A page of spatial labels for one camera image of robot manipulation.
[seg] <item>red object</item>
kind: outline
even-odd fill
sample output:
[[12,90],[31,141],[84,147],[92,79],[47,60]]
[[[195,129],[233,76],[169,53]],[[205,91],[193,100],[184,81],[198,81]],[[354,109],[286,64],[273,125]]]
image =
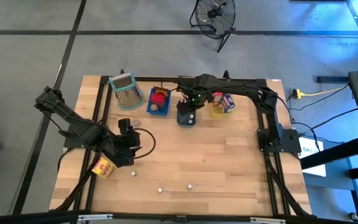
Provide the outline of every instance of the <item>red object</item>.
[[214,96],[214,101],[219,102],[222,99],[223,93],[222,92],[216,92],[212,94]]
[[164,95],[153,93],[152,95],[152,103],[156,104],[158,107],[164,107],[165,97]]

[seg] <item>gray floor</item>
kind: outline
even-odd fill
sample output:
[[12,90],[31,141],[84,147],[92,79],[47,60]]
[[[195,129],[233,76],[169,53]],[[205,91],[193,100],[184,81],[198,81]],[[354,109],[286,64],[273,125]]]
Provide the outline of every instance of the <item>gray floor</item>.
[[[88,1],[80,30],[189,30],[193,2]],[[357,30],[344,2],[236,4],[238,30]],[[0,0],[0,29],[71,29],[79,5],[74,0]],[[9,210],[39,125],[41,114],[33,107],[34,99],[45,85],[53,85],[67,40],[67,36],[0,36],[0,141],[5,144],[0,150],[0,215]],[[287,93],[293,88],[305,93],[337,88],[341,85],[320,85],[314,78],[358,70],[358,37],[232,36],[220,54],[215,52],[217,46],[216,40],[201,35],[77,36],[61,87],[63,96],[74,106],[83,75],[114,75],[120,68],[143,76],[221,76],[227,69],[236,78],[282,79]],[[317,99],[293,100],[292,106]],[[354,106],[347,89],[293,115],[314,125]],[[338,118],[316,134],[333,141],[356,138],[358,114]],[[63,138],[50,124],[24,212],[47,211],[62,144]],[[349,192],[308,187],[308,193],[319,217],[347,220],[347,213],[354,212]]]

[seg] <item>fan grille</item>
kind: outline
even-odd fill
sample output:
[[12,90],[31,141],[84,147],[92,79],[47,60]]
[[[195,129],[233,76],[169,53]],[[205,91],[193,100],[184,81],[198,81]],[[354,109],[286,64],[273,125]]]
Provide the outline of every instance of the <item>fan grille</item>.
[[198,27],[212,39],[222,39],[232,30],[236,19],[234,0],[199,0],[196,7]]

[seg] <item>electric fan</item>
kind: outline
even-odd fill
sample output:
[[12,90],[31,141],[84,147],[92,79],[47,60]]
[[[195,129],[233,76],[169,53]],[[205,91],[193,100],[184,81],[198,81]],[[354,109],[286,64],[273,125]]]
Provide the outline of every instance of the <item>electric fan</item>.
[[[196,13],[197,25],[191,23],[194,13]],[[233,27],[235,19],[234,0],[197,0],[190,16],[190,25],[198,26],[201,32],[211,39],[222,39],[218,48],[220,52],[231,32],[236,29]]]

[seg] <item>wooden table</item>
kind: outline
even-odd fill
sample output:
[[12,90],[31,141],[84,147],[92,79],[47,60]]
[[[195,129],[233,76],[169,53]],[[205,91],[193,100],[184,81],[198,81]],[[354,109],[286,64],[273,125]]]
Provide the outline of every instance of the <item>wooden table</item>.
[[[75,111],[92,118],[100,76],[86,75],[76,102]],[[178,127],[176,103],[181,94],[172,92],[168,116],[146,112],[150,89],[160,82],[137,82],[145,95],[145,103],[130,111],[122,111],[115,97],[111,100],[108,126],[119,133],[117,120],[137,118],[140,128],[148,129],[157,140],[149,156],[130,167],[115,168],[108,179],[97,178],[93,212],[158,213],[188,215],[263,215],[271,216],[269,188],[263,155],[259,151],[256,130],[257,113],[248,97],[234,95],[236,108],[227,118],[216,118],[209,105],[197,111],[197,124]],[[268,86],[284,98],[280,80],[267,80]],[[164,83],[175,88],[174,83]],[[104,86],[99,118],[102,117],[107,85]],[[277,112],[284,128],[291,128],[290,119],[281,102]],[[141,155],[152,146],[147,134],[141,135]],[[50,208],[59,206],[78,183],[84,149],[74,149],[60,166]],[[299,160],[281,153],[285,183],[304,210],[311,212]],[[163,188],[160,194],[157,189]],[[281,196],[275,187],[278,207],[283,213]],[[81,199],[85,207],[88,186]]]

